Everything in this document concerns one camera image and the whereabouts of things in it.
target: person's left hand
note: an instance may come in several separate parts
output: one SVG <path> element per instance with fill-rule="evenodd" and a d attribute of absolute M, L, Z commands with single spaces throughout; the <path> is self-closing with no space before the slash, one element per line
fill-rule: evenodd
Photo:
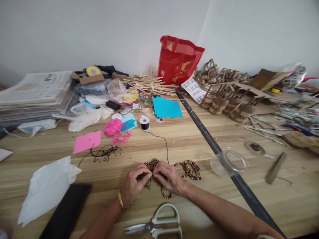
<path fill-rule="evenodd" d="M 142 173 L 146 173 L 146 175 L 138 182 L 136 178 Z M 137 163 L 137 166 L 127 174 L 121 193 L 125 208 L 135 200 L 151 176 L 152 172 L 143 163 Z"/>

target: gold bracelet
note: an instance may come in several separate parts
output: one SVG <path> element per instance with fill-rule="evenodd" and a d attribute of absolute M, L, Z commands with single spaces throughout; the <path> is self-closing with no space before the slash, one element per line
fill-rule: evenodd
<path fill-rule="evenodd" d="M 126 211 L 127 211 L 127 209 L 126 209 L 126 208 L 124 208 L 123 201 L 122 201 L 122 197 L 121 197 L 121 192 L 122 192 L 122 190 L 121 190 L 121 191 L 119 191 L 118 196 L 119 196 L 119 200 L 120 200 L 121 208 L 122 208 L 123 212 L 126 212 Z"/>

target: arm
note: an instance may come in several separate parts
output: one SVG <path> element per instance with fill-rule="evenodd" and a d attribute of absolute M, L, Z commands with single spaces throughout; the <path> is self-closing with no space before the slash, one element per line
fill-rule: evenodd
<path fill-rule="evenodd" d="M 137 182 L 137 176 L 142 173 L 146 173 L 146 175 L 140 182 Z M 142 163 L 138 163 L 137 167 L 128 173 L 121 190 L 124 208 L 127 208 L 135 200 L 151 176 L 151 171 Z M 120 200 L 116 197 L 80 239 L 104 239 L 121 213 L 122 208 Z"/>
<path fill-rule="evenodd" d="M 153 176 L 166 190 L 187 198 L 202 209 L 232 238 L 256 239 L 260 234 L 264 234 L 283 239 L 276 230 L 242 207 L 182 180 L 173 165 L 164 161 L 159 162 L 153 170 Z"/>

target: red gift bag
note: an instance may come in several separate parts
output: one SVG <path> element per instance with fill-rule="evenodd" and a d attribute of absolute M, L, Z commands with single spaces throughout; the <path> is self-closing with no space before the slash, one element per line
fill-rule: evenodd
<path fill-rule="evenodd" d="M 192 76 L 205 49 L 171 36 L 162 36 L 160 42 L 158 77 L 163 76 L 166 85 L 181 85 Z"/>

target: white scissor handle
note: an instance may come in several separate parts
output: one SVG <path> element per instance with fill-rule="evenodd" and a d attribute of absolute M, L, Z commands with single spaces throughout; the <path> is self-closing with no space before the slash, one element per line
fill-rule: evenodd
<path fill-rule="evenodd" d="M 174 234 L 177 233 L 180 239 L 183 239 L 182 229 L 181 227 L 172 228 L 172 229 L 160 229 L 156 230 L 152 233 L 153 238 L 157 239 L 159 235 L 162 234 Z"/>
<path fill-rule="evenodd" d="M 175 212 L 175 216 L 171 217 L 171 218 L 165 218 L 165 219 L 159 220 L 157 218 L 157 216 L 158 216 L 159 212 L 165 207 L 171 207 Z M 163 204 L 162 206 L 160 206 L 160 208 L 157 210 L 154 218 L 152 219 L 152 223 L 154 223 L 155 225 L 156 224 L 164 224 L 164 223 L 172 223 L 172 222 L 177 222 L 179 224 L 179 214 L 178 214 L 176 207 L 170 203 L 166 203 L 166 204 Z"/>

